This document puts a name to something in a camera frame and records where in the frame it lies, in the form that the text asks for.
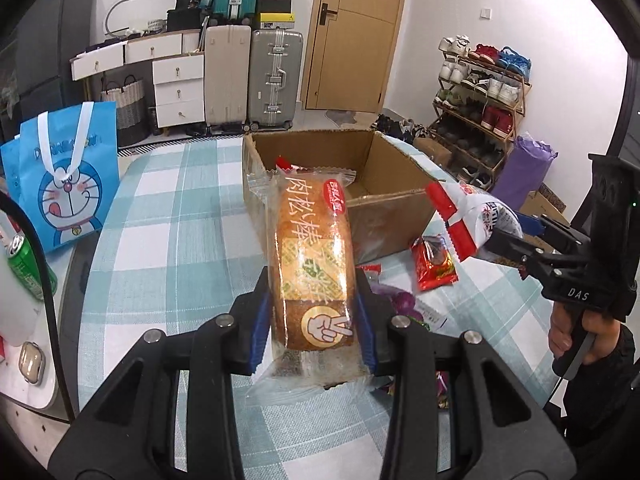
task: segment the purple plastic wrapping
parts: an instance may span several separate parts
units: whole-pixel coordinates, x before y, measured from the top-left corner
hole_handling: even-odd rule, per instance
[[[528,133],[518,136],[491,194],[518,211],[527,194],[540,187],[556,156],[551,146]]]

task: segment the peace sign hand illustration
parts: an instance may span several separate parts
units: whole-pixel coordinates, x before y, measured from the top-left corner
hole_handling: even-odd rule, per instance
[[[326,314],[312,317],[307,325],[308,332],[318,341],[323,343],[334,343],[338,334],[345,336],[353,335],[349,328],[340,326],[349,320],[346,316],[329,317]]]

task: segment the black sleeve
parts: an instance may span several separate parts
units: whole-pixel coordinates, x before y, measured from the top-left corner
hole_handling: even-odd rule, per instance
[[[607,421],[626,403],[634,376],[634,337],[621,325],[620,337],[609,356],[583,365],[564,393],[567,437],[580,440],[597,437]]]

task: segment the cardboard box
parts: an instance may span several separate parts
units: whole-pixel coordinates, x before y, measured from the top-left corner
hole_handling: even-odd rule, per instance
[[[406,250],[435,213],[424,188],[436,179],[380,133],[320,130],[247,134],[242,142],[242,191],[265,253],[265,206],[249,190],[247,176],[274,170],[280,155],[306,168],[357,172],[345,194],[358,263]]]
[[[527,196],[527,199],[524,201],[524,204],[520,208],[520,212],[522,214],[528,216],[542,216],[543,214],[547,215],[552,220],[560,222],[563,225],[568,226],[569,222],[562,216],[562,213],[558,211],[549,200],[543,197],[540,192],[532,191]],[[540,238],[532,237],[529,235],[524,235],[524,239],[527,242],[530,242],[537,247],[544,249],[545,251],[552,252],[553,247],[549,244],[545,244]]]
[[[416,137],[414,139],[414,148],[423,152],[441,168],[446,168],[451,160],[451,152],[429,137]]]

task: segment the green can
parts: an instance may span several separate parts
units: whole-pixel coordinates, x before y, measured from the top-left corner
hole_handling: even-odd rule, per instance
[[[29,241],[24,234],[18,233],[8,248],[9,267],[18,277],[18,280],[33,294],[38,300],[43,301],[42,285],[39,280],[38,267],[36,266],[36,258],[31,250]],[[56,293],[58,289],[58,277],[54,274],[49,264],[49,280],[51,282],[51,290]]]

